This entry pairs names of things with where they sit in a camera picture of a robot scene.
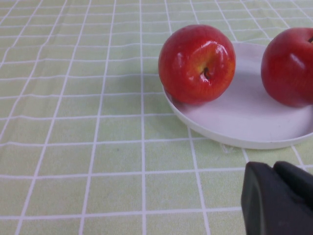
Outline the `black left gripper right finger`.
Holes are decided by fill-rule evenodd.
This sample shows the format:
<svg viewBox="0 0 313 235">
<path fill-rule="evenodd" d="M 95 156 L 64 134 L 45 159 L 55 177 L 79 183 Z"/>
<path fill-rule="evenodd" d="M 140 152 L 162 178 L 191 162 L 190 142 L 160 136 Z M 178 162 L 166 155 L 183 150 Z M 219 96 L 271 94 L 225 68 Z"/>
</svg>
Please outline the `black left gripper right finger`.
<svg viewBox="0 0 313 235">
<path fill-rule="evenodd" d="M 285 161 L 276 162 L 273 169 L 287 184 L 289 189 L 298 196 L 300 202 L 312 210 L 313 176 L 305 170 Z"/>
</svg>

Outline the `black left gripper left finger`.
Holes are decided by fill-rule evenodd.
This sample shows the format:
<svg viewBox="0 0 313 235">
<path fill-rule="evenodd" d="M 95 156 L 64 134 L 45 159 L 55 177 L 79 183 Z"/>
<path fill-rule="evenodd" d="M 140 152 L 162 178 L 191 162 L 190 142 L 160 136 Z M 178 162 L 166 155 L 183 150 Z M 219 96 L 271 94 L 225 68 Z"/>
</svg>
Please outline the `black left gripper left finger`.
<svg viewBox="0 0 313 235">
<path fill-rule="evenodd" d="M 313 210 L 300 202 L 268 164 L 246 164 L 241 207 L 248 235 L 313 233 Z"/>
</svg>

